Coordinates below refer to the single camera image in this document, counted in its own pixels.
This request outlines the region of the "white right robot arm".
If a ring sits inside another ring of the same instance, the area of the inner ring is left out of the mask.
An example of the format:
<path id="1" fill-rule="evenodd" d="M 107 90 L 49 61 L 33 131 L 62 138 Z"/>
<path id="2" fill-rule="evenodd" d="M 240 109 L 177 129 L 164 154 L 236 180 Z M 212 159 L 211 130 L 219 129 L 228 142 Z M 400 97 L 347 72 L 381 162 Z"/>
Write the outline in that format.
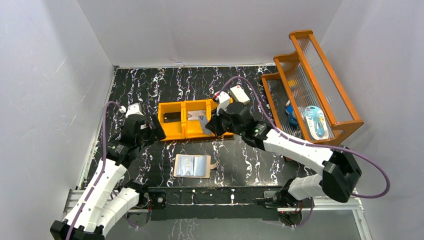
<path id="1" fill-rule="evenodd" d="M 242 103 L 234 102 L 226 109 L 214 109 L 206 129 L 217 136 L 233 133 L 249 146 L 280 154 L 315 172 L 307 177 L 290 179 L 273 196 L 265 196 L 263 205 L 293 206 L 308 198 L 327 196 L 346 203 L 362 175 L 353 155 L 346 149 L 318 147 L 274 129 L 269 122 L 255 120 Z"/>

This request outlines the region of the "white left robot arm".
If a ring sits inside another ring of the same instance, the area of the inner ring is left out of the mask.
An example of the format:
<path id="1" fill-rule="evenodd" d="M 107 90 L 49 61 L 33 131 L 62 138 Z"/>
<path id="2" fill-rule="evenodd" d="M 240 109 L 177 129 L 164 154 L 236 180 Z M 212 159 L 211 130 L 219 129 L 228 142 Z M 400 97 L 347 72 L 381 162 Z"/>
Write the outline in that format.
<path id="1" fill-rule="evenodd" d="M 63 220 L 51 225 L 53 238 L 103 240 L 131 208 L 148 206 L 148 187 L 137 180 L 129 180 L 120 187 L 113 199 L 110 196 L 140 150 L 165 138 L 156 115 L 128 115 L 120 133 L 104 145 L 105 155 L 75 206 Z"/>

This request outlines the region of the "silver magnetic stripe card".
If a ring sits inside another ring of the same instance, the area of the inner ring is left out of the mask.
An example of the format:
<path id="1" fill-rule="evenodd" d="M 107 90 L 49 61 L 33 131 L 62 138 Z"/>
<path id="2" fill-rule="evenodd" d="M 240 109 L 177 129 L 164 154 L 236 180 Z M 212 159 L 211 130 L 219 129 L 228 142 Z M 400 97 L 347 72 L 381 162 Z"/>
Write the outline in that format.
<path id="1" fill-rule="evenodd" d="M 204 135 L 210 136 L 213 134 L 209 129 L 206 128 L 208 118 L 205 115 L 198 116 L 198 121 Z"/>

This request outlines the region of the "beige leather card holder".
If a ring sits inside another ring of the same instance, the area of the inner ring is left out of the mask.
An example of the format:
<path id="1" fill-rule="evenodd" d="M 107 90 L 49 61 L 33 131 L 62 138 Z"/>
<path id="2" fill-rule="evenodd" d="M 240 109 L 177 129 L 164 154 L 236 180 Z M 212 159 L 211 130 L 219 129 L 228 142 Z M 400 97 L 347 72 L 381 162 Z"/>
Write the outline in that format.
<path id="1" fill-rule="evenodd" d="M 173 176 L 176 178 L 209 179 L 211 171 L 215 170 L 219 161 L 211 162 L 210 155 L 177 154 Z"/>

